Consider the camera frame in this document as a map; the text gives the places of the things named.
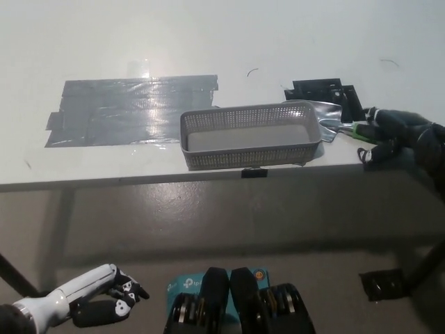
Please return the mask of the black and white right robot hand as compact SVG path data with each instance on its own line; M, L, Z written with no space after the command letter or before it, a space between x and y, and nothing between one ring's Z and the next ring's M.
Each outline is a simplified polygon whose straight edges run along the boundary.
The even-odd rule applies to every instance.
M415 162L425 169L435 169L444 160L444 127L418 113L381 109L364 109L367 123L380 135L371 150L357 150L359 160L366 165L395 157L401 149L409 148Z

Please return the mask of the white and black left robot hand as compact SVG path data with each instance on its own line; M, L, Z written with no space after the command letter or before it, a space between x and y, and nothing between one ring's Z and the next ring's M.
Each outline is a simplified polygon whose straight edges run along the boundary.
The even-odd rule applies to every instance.
M68 320L79 328L124 321L142 299L149 294L138 281L114 264L103 264L46 296L20 299L13 307L31 323L32 333L46 333Z

